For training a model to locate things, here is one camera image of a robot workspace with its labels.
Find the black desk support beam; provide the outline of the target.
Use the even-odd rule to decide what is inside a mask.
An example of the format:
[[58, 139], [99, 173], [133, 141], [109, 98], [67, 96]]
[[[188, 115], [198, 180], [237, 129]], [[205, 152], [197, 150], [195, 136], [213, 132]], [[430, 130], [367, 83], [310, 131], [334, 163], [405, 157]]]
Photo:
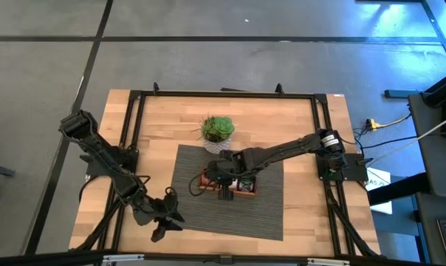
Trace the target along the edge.
[[379, 205], [419, 192], [430, 192], [430, 184], [425, 172], [369, 191], [369, 204]]

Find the wooden three-compartment tea box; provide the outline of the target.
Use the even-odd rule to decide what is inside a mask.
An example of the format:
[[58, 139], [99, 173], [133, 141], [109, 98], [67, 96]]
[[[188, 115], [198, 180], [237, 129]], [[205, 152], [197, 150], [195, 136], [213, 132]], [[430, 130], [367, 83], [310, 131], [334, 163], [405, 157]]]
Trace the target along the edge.
[[[205, 170], [202, 170], [202, 174], [204, 174], [210, 180], [210, 178], [206, 175]], [[198, 188], [200, 190], [215, 191], [217, 193], [217, 198], [219, 200], [233, 200], [235, 195], [255, 197], [257, 195], [257, 187], [258, 187], [257, 180], [256, 180], [256, 191], [254, 194], [252, 194], [252, 193], [242, 192], [242, 191], [238, 190], [238, 182], [240, 179], [241, 178], [232, 179], [229, 181], [222, 181], [222, 182], [220, 180], [211, 180], [211, 181], [213, 181], [212, 186], [207, 186], [207, 187], [202, 188], [202, 187], [199, 187], [199, 183], [198, 183]]]

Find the silver metal bracket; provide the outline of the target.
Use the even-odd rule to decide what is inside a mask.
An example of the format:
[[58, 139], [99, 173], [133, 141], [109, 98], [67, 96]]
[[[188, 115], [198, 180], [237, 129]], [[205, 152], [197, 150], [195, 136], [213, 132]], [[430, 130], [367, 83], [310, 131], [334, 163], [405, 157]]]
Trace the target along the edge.
[[339, 259], [308, 258], [306, 266], [351, 266], [349, 261]]
[[130, 262], [144, 260], [144, 254], [115, 254], [103, 257], [103, 262]]

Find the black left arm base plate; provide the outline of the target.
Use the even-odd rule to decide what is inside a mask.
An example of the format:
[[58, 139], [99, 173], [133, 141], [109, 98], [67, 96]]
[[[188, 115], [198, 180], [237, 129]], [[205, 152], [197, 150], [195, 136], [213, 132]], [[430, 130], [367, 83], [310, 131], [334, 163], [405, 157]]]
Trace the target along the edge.
[[[116, 161], [116, 163], [127, 172], [134, 174], [137, 169], [137, 161], [139, 157], [139, 151], [137, 149], [121, 149], [119, 147], [113, 147], [110, 155]], [[86, 174], [89, 176], [104, 176], [107, 172], [101, 168], [101, 166], [93, 160], [90, 155], [82, 154], [80, 159], [85, 161], [88, 166]]]

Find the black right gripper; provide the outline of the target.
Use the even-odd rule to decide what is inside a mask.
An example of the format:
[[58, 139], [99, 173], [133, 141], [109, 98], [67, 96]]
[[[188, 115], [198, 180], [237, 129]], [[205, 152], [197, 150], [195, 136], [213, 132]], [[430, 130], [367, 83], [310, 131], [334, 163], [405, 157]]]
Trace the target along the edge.
[[223, 150], [205, 169], [211, 180], [229, 181], [243, 177], [253, 177], [253, 150]]

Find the succulent in patterned white pot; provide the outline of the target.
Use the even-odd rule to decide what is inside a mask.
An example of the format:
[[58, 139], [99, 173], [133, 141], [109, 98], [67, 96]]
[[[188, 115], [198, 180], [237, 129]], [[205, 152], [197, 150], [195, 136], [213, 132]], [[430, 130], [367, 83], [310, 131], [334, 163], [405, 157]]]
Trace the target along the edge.
[[211, 154], [228, 150], [234, 131], [235, 126], [230, 117], [207, 116], [200, 123], [200, 139]]

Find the teal floor bar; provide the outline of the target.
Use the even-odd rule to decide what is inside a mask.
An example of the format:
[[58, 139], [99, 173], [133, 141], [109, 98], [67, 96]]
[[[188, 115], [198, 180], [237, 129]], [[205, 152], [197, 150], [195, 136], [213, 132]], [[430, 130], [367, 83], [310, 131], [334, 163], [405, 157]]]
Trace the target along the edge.
[[386, 98], [406, 99], [409, 95], [418, 95], [421, 93], [422, 91], [416, 91], [416, 90], [387, 89], [384, 91], [384, 96]]

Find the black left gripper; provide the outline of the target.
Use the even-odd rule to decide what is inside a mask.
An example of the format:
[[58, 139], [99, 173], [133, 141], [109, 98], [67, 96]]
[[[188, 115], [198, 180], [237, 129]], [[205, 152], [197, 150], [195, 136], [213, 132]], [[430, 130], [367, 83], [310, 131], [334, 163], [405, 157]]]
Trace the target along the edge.
[[152, 242], [158, 242], [164, 238], [167, 231], [182, 231], [183, 228], [175, 223], [184, 222], [185, 219], [178, 212], [178, 196], [172, 187], [165, 189], [163, 199], [152, 198], [147, 195], [145, 187], [139, 188], [132, 198], [132, 210], [138, 225], [147, 225], [156, 222], [157, 227], [151, 235]]

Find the grey woven placemat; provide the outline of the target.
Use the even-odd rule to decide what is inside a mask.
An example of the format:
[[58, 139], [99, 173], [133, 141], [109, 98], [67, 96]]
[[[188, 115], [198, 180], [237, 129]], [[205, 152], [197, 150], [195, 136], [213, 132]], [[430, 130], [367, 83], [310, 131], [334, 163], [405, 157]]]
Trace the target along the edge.
[[219, 156], [203, 147], [178, 146], [171, 187], [178, 193], [179, 225], [188, 230], [225, 233], [281, 241], [284, 225], [284, 164], [277, 162], [257, 174], [255, 195], [234, 194], [232, 201], [217, 198], [192, 180]]

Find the black angled beam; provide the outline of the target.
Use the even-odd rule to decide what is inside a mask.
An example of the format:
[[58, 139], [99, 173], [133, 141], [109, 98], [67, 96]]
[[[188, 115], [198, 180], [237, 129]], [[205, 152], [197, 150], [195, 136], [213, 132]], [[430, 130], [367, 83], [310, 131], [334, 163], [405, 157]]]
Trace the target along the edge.
[[429, 107], [437, 107], [446, 100], [446, 76], [422, 93], [423, 102]]

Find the dark desk with keyboard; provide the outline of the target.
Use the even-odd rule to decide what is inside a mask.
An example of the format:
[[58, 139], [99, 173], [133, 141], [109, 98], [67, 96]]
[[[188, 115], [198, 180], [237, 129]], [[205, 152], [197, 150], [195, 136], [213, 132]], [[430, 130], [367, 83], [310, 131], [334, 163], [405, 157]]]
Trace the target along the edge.
[[446, 197], [418, 193], [415, 195], [419, 221], [432, 264], [446, 266], [446, 252], [437, 221], [446, 219]]

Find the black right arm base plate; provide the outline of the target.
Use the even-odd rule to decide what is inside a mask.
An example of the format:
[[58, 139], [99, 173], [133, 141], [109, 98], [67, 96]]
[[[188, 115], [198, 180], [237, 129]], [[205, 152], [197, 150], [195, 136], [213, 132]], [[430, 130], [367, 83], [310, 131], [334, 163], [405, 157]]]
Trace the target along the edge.
[[367, 181], [362, 154], [346, 151], [319, 151], [315, 154], [318, 176], [328, 181]]

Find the white printed box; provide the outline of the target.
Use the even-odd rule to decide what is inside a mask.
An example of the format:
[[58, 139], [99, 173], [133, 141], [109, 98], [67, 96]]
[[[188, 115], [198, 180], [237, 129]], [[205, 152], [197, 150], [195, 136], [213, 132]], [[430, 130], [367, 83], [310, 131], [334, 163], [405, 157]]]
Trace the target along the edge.
[[[375, 168], [367, 168], [368, 181], [366, 182], [366, 190], [371, 191], [386, 185], [391, 184], [391, 173], [382, 171]], [[382, 204], [372, 205], [370, 207], [372, 211], [380, 212], [382, 214], [392, 215], [392, 203], [391, 201]]]

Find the dark purple tea packet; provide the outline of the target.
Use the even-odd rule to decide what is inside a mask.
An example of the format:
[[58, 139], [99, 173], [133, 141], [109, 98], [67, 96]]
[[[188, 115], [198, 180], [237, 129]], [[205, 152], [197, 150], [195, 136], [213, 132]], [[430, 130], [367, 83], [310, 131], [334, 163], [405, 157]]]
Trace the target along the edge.
[[238, 190], [254, 194], [256, 191], [256, 178], [244, 177], [238, 182]]

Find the black metal table frame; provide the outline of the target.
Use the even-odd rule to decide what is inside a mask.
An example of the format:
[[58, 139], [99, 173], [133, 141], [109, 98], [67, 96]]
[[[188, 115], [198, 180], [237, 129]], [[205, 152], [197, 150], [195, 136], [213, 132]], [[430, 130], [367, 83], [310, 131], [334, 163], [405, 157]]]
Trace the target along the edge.
[[[256, 92], [243, 92], [236, 90], [224, 90], [220, 92], [201, 92], [201, 91], [159, 91], [157, 83], [154, 83], [154, 89], [152, 91], [146, 90], [131, 90], [130, 98], [128, 100], [128, 106], [126, 115], [124, 118], [123, 128], [127, 129], [126, 123], [128, 122], [131, 115], [128, 112], [131, 110], [131, 104], [133, 103], [134, 96], [140, 97], [140, 105], [137, 114], [137, 128], [139, 131], [140, 119], [143, 113], [144, 100], [147, 96], [160, 96], [160, 97], [198, 97], [198, 98], [272, 98], [272, 99], [301, 99], [310, 100], [312, 115], [314, 119], [315, 127], [318, 127], [319, 117], [318, 109], [316, 107], [315, 99], [321, 100], [322, 94], [284, 94], [281, 85], [278, 84], [275, 92], [271, 93], [256, 93]], [[328, 210], [336, 212], [336, 215], [341, 220], [343, 225], [347, 227], [349, 235], [355, 239], [356, 245], [360, 247], [359, 249], [368, 253], [367, 244], [360, 242], [360, 236], [354, 235], [354, 227], [347, 220], [347, 216], [341, 211], [339, 206], [332, 203], [328, 203]], [[366, 256], [356, 256], [347, 255], [334, 252], [333, 257], [313, 257], [322, 259], [339, 259], [346, 260], [350, 262], [351, 266], [443, 266], [434, 265], [421, 262], [407, 262], [400, 260], [387, 259], [379, 255], [366, 255]], [[91, 250], [80, 248], [63, 253], [43, 253], [43, 254], [27, 254], [23, 256], [11, 256], [11, 257], [0, 257], [0, 266], [84, 266], [91, 264], [101, 264], [103, 262], [103, 257], [107, 255], [115, 254], [144, 254], [145, 260], [157, 260], [157, 261], [184, 261], [184, 262], [202, 262], [202, 263], [216, 263], [219, 265], [234, 265], [235, 263], [298, 263], [300, 265], [306, 265], [307, 259], [311, 257], [307, 256], [242, 256], [242, 255], [216, 255], [216, 254], [183, 254], [183, 253], [121, 253], [118, 252], [116, 248], [112, 249], [98, 249]]]

